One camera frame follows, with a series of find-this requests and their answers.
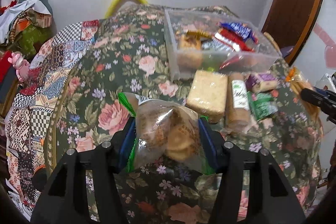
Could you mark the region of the orange clear cracker pack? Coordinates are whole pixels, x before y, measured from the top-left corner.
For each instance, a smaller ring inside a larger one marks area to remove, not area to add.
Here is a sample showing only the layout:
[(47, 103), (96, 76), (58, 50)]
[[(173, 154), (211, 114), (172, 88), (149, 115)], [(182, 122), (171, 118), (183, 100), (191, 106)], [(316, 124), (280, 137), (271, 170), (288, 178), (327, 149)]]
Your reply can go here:
[(296, 67), (289, 68), (287, 70), (286, 82), (290, 83), (290, 88), (294, 91), (296, 96), (301, 100), (302, 105), (305, 107), (308, 114), (316, 119), (319, 114), (319, 108), (317, 106), (312, 105), (309, 102), (305, 102), (301, 98), (301, 91), (305, 88), (313, 90), (313, 86), (310, 82), (305, 78), (302, 72)]

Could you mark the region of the clear green cookie bag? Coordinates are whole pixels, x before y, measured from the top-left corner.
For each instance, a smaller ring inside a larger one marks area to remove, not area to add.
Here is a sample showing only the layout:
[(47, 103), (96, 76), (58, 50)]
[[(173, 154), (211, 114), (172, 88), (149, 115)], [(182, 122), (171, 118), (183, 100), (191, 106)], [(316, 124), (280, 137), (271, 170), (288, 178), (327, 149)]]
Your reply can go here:
[(201, 141), (198, 114), (176, 102), (118, 93), (122, 106), (135, 118), (135, 139), (127, 169), (154, 163), (161, 156), (202, 174), (213, 174)]

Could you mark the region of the green snack packet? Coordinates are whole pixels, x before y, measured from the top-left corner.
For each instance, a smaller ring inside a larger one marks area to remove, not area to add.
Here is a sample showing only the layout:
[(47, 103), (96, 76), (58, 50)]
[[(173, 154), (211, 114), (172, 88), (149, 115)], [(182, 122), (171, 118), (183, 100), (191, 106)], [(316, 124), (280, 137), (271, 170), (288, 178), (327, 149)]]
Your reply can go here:
[(247, 92), (250, 110), (257, 121), (268, 118), (278, 112), (277, 104), (270, 93)]

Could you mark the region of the patchwork quilt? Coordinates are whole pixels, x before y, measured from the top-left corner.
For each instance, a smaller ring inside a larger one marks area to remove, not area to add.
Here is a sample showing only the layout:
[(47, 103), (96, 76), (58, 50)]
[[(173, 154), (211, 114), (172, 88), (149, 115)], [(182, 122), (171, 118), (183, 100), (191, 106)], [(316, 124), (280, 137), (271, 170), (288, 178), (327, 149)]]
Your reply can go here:
[(45, 42), (30, 63), (25, 88), (5, 119), (9, 196), (26, 217), (39, 198), (32, 183), (45, 167), (43, 145), (60, 93), (74, 65), (96, 43), (99, 20), (70, 24)]

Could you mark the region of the purple snack bar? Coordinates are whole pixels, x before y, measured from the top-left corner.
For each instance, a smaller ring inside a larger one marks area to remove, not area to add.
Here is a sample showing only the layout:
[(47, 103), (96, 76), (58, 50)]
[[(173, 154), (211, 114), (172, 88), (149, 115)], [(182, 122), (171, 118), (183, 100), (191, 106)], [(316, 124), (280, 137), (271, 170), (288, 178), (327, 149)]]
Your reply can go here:
[(253, 93), (268, 92), (276, 89), (278, 80), (271, 73), (251, 73), (245, 85), (247, 90)]

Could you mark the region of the round cracker roll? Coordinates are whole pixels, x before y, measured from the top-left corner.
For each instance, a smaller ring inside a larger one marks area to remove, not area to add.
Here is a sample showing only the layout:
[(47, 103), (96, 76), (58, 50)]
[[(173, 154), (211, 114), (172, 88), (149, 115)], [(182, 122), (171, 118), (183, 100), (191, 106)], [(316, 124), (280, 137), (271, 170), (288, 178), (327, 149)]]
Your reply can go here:
[(227, 126), (240, 131), (248, 125), (250, 115), (244, 77), (239, 72), (232, 72), (228, 76)]

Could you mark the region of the blue candy bar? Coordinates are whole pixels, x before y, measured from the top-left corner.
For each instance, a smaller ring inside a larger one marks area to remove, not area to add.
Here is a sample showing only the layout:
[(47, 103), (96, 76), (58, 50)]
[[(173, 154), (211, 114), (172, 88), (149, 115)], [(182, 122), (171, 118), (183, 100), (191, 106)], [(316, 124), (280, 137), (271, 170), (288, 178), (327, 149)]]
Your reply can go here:
[(256, 42), (256, 37), (254, 34), (254, 31), (252, 28), (250, 28), (245, 23), (239, 23), (239, 22), (220, 22), (219, 26), (222, 28), (225, 28), (226, 30), (233, 32), (235, 35), (240, 37), (243, 41), (246, 41), (248, 39), (252, 39), (254, 42)]

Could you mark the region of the red snack packet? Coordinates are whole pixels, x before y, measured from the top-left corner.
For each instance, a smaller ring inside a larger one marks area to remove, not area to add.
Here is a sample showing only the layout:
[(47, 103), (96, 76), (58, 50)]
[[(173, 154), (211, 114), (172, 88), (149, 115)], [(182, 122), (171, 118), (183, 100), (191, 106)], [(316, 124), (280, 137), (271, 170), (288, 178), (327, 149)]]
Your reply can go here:
[(240, 38), (237, 34), (225, 28), (219, 29), (218, 32), (214, 34), (213, 38), (229, 46), (236, 52), (239, 52), (239, 51), (254, 52), (255, 51), (249, 46), (247, 46), (246, 43), (242, 40), (242, 38)]

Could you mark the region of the square cracker pack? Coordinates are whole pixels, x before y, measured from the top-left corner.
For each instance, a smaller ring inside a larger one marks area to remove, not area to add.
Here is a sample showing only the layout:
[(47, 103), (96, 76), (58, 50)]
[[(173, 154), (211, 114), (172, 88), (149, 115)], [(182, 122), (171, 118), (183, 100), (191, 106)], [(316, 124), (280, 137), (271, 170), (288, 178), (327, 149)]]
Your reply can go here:
[(186, 106), (218, 123), (226, 110), (228, 76), (204, 70), (196, 71)]

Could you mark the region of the wooden door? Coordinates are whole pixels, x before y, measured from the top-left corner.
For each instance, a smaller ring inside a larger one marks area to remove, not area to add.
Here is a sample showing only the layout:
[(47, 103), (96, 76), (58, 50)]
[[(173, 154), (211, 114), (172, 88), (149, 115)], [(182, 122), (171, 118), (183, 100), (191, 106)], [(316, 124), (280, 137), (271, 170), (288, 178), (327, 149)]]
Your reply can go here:
[(267, 32), (291, 65), (305, 45), (317, 20), (323, 0), (273, 0), (262, 32)]

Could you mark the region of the pink plush toy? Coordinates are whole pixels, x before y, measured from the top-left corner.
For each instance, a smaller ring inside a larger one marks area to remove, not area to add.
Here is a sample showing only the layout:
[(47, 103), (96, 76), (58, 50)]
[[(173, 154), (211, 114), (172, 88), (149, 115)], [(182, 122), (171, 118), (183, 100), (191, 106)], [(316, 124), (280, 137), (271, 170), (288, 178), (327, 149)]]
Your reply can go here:
[(14, 67), (18, 80), (23, 83), (29, 75), (29, 62), (20, 52), (12, 52), (7, 61)]

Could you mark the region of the clear plastic storage bin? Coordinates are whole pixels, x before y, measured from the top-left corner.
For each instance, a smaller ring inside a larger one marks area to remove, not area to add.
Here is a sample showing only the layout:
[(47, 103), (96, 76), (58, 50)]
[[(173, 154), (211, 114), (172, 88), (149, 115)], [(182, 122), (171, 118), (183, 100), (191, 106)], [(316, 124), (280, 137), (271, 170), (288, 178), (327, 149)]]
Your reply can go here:
[[(188, 30), (216, 34), (220, 22), (247, 24), (254, 31), (256, 42), (244, 41), (254, 52), (236, 52), (217, 39), (187, 40)], [(251, 22), (233, 15), (197, 10), (165, 9), (165, 42), (172, 80), (188, 80), (197, 70), (211, 72), (264, 72), (280, 58), (281, 53)]]

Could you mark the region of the pile of clothes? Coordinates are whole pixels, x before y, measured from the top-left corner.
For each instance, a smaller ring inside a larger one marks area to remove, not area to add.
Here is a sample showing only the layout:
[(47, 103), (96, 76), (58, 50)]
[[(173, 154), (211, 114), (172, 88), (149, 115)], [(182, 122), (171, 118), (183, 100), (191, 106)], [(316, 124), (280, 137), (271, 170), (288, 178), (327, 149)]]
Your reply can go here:
[(32, 58), (56, 33), (49, 0), (15, 0), (1, 7), (1, 51)]

